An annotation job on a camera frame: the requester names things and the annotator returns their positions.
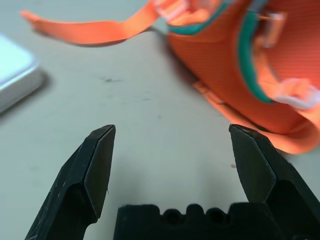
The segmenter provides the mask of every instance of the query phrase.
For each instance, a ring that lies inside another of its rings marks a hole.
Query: green trim
[[[222,3],[218,10],[204,23],[187,25],[187,26],[170,26],[169,32],[179,35],[195,35],[201,32],[205,27],[210,25],[217,17],[219,17],[229,6],[229,3]]]
[[[265,94],[258,84],[257,75],[252,59],[252,37],[258,26],[258,15],[248,11],[244,18],[242,29],[238,39],[238,61],[239,67],[246,86],[250,92],[260,101],[271,104],[273,101]]]

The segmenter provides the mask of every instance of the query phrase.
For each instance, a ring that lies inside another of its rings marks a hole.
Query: orange fabric
[[[288,3],[272,0],[267,9],[284,11],[288,20],[274,48],[263,48],[261,34],[257,33],[252,57],[258,82],[271,99],[282,89],[282,95],[306,100],[310,85],[318,89],[320,87],[320,70],[317,64],[320,61],[320,50],[317,47],[320,34],[315,30],[320,27],[320,2],[293,0]],[[269,66],[279,79],[275,79]],[[281,85],[281,81],[290,78],[300,78],[300,81]],[[298,139],[299,144],[292,145],[286,152],[304,153],[315,148],[320,142],[320,104],[309,110],[292,109],[303,117],[303,120],[289,133],[294,133],[293,140]],[[281,144],[280,149],[284,147],[283,142],[273,143]]]
[[[270,132],[288,134],[304,118],[288,105],[256,100],[237,66],[237,37],[250,3],[235,0],[222,16],[195,36],[170,33],[168,40],[177,56],[216,96]]]
[[[287,13],[278,43],[265,50],[281,80],[309,79],[320,89],[320,1],[270,0],[267,9]]]
[[[103,44],[126,40],[145,31],[158,18],[151,0],[129,19],[117,21],[58,22],[40,18],[28,11],[21,11],[33,28],[41,33],[74,44]]]

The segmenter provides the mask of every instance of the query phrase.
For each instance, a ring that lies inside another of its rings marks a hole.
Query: orange webbing
[[[103,44],[126,40],[145,31],[158,18],[153,0],[129,19],[117,21],[58,22],[21,11],[35,30],[74,44]]]

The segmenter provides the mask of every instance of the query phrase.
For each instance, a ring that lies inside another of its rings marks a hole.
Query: white device
[[[41,84],[36,57],[0,33],[0,113]]]

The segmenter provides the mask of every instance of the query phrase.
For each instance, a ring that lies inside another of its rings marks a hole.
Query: gray desk
[[[37,55],[47,74],[41,90],[0,117],[0,239],[24,239],[61,166],[106,124],[117,129],[109,195],[86,240],[111,240],[124,204],[227,211],[246,201],[228,121],[189,86],[193,77],[162,34],[81,47],[37,34],[19,16],[28,9],[61,21],[121,21],[146,2],[0,0],[0,31]],[[165,22],[154,28],[165,33]],[[292,162],[320,197],[318,158],[314,151]]]

